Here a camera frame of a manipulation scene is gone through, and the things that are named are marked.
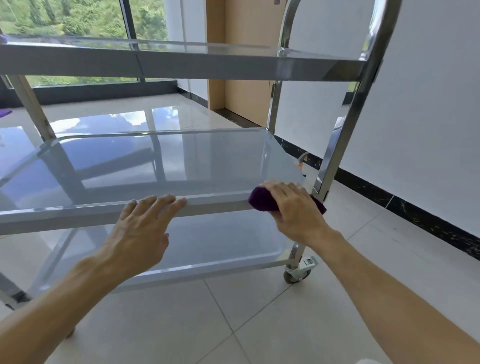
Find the purple cloth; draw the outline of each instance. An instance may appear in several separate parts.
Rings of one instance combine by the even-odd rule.
[[[322,215],[327,212],[327,209],[320,201],[313,196],[310,197],[315,202]],[[248,202],[258,211],[280,211],[272,194],[265,187],[256,187],[248,198]]]
[[[3,118],[4,116],[7,116],[8,114],[11,114],[12,110],[0,110],[0,118]]]

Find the metal cart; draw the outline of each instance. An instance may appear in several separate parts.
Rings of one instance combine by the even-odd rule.
[[[337,119],[313,194],[324,201],[392,36],[401,0],[376,0],[366,46],[356,60],[288,47],[300,0],[289,0],[278,48],[109,40],[0,37],[0,73],[8,75],[44,143],[0,181],[0,235],[66,230],[28,292],[0,274],[0,300],[15,309],[49,289],[98,250],[132,199],[175,194],[188,206],[169,226],[163,261],[121,284],[139,289],[182,279],[286,266],[305,279],[317,262],[247,203],[268,179],[304,177],[274,138],[283,81],[355,82],[346,116]],[[276,80],[266,129],[155,131],[57,138],[23,75]],[[181,143],[181,173],[168,146]]]

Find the door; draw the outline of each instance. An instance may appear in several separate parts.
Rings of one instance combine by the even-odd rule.
[[[225,43],[278,46],[287,0],[225,0]],[[272,81],[225,81],[225,108],[266,127]]]

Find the forearm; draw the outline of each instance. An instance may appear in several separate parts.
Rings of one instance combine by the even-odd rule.
[[[339,233],[312,242],[395,364],[477,363],[480,344],[356,251]]]
[[[0,323],[0,363],[44,363],[117,280],[96,257]]]

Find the person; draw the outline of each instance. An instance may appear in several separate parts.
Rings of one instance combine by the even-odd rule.
[[[266,182],[278,229],[330,267],[394,364],[479,363],[480,344],[330,228],[307,191]],[[158,264],[168,224],[186,205],[168,195],[130,202],[103,247],[0,323],[0,363],[44,363],[80,320],[125,280]]]

